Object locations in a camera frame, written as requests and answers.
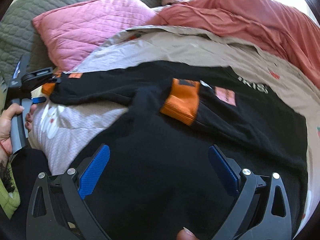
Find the black sweatshirt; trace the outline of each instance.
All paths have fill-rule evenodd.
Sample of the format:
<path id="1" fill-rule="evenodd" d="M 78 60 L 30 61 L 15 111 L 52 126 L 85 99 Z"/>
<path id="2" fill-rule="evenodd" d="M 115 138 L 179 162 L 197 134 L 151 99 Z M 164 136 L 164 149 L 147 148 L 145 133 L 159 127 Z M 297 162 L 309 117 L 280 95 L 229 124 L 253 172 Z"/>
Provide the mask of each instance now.
<path id="1" fill-rule="evenodd" d="M 267 85 L 249 82 L 231 67 L 167 61 L 61 79 L 50 96 L 54 103 L 109 100 L 129 107 L 71 165 L 109 145 L 110 160 L 85 202 L 113 240 L 175 239 L 182 227 L 200 239 L 211 237 L 233 202 L 209 163 L 213 144 L 255 174 L 278 172 L 293 232 L 298 229 L 308 182 L 306 121 Z M 196 84 L 191 119 L 164 110 L 170 98 L 180 100 L 173 79 Z M 195 104 L 186 97 L 183 109 Z"/>

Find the coral blanket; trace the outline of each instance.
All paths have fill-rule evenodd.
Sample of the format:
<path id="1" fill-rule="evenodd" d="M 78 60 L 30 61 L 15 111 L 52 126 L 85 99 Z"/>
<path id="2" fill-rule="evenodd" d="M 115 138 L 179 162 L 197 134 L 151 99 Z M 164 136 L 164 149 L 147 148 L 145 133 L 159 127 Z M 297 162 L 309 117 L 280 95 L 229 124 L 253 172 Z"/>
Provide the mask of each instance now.
<path id="1" fill-rule="evenodd" d="M 208 30 L 254 43 L 298 68 L 320 88 L 320 28 L 272 0 L 192 0 L 163 9 L 147 24 Z"/>
<path id="2" fill-rule="evenodd" d="M 45 12 L 33 25 L 60 71 L 76 67 L 107 38 L 156 13 L 140 0 L 90 0 Z"/>

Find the tattoo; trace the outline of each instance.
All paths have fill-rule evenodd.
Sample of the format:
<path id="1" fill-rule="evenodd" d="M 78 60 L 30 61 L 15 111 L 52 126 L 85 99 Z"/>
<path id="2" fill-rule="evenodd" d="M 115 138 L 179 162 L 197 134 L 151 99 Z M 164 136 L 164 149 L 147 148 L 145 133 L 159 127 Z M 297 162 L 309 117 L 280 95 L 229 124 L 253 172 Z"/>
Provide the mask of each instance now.
<path id="1" fill-rule="evenodd" d="M 13 192 L 14 191 L 14 185 L 12 183 L 12 178 L 9 172 L 8 167 L 4 166 L 3 160 L 0 160 L 0 179 L 7 190 L 7 192 Z"/>

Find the thumb nail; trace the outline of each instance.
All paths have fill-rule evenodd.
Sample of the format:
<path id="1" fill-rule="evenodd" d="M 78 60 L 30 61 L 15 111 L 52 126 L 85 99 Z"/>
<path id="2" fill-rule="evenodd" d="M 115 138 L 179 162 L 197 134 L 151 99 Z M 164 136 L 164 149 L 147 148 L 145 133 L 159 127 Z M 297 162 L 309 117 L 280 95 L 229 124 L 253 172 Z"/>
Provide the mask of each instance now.
<path id="1" fill-rule="evenodd" d="M 189 229 L 187 229 L 185 227 L 183 227 L 183 229 L 188 235 L 195 236 Z"/>

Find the silver screw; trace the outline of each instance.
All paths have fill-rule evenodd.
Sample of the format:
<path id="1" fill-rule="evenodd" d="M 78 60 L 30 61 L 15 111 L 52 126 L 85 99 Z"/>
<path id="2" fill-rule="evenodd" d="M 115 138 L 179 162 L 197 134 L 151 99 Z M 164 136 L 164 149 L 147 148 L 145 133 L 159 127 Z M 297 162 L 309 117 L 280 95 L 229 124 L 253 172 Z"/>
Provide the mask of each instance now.
<path id="1" fill-rule="evenodd" d="M 42 179 L 42 178 L 44 178 L 44 176 L 45 176 L 45 173 L 44 173 L 44 172 L 41 172 L 41 173 L 39 173 L 38 178 L 39 178 L 39 179 Z"/>
<path id="2" fill-rule="evenodd" d="M 76 169 L 75 169 L 75 168 L 71 168 L 71 169 L 69 169 L 69 170 L 67 171 L 67 173 L 68 173 L 69 175 L 73 175 L 73 174 L 76 173 Z"/>
<path id="3" fill-rule="evenodd" d="M 250 175 L 250 174 L 251 174 L 251 171 L 250 171 L 249 169 L 245 168 L 245 169 L 242 170 L 242 173 L 243 173 L 244 175 Z"/>
<path id="4" fill-rule="evenodd" d="M 279 173 L 274 172 L 274 173 L 272 173 L 272 177 L 274 177 L 275 179 L 279 179 L 280 175 L 279 175 Z"/>

